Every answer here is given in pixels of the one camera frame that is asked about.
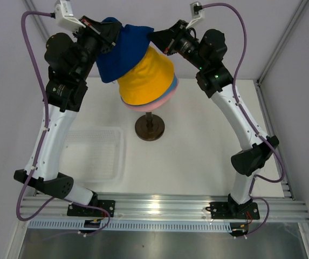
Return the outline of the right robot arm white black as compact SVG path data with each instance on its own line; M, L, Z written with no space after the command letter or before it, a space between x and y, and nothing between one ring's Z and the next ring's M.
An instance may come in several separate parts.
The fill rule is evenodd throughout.
M191 35L188 23L179 20L172 27L150 33L148 39L165 55L180 54L198 69L197 84L222 111L236 133L241 151L231 157L236 171L235 183L226 202L212 202L213 219L241 219L257 206L250 196L255 176L279 144L255 122L222 63L227 52L224 33L209 29L201 40Z

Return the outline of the light blue bucket hat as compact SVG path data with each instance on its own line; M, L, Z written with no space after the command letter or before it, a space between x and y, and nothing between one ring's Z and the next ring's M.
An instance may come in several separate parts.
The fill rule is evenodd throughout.
M173 92L175 91L177 85L178 85L178 78L177 78L176 75L174 75L173 81L171 82L170 87L167 89L167 93L168 93L168 94L173 93Z

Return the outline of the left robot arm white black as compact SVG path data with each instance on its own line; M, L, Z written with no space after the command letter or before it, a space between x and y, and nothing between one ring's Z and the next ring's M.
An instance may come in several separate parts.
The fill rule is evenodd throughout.
M13 177L51 197L79 203L80 211L92 216L98 210L98 196L59 172L59 162L88 89L86 79L98 55L115 47L122 25L118 21L96 22L86 16L80 22L82 26L74 32L76 41L57 33L46 42L49 82L44 90L42 128L30 161Z

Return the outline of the dark blue hat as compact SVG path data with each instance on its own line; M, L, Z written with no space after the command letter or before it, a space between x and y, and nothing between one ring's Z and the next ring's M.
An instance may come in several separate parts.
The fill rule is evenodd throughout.
M133 69L145 56L150 44L147 35L154 32L148 26L122 26L116 45L108 53L98 55L96 65L103 83L113 82Z

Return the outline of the pink bucket hat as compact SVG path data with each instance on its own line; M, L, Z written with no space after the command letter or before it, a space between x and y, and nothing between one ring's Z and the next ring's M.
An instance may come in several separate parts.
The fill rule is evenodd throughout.
M147 104L143 104L143 105L130 105L130 104L127 104L126 102L124 102L123 99L121 99L121 100L122 100L123 104L131 110L134 110L134 111L137 111L137 112L151 112L151 111L159 108L160 106L162 106L164 103L166 103L174 95L174 93L176 92L176 89L171 94L168 94L167 90L166 90L165 93L163 95L161 95L159 98L157 98L156 100L149 102Z

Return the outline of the yellow hat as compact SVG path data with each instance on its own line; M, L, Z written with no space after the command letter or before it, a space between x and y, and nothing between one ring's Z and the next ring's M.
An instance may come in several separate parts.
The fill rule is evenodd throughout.
M174 75L171 60L149 46L142 60L117 80L120 97L130 105L152 102L170 87Z

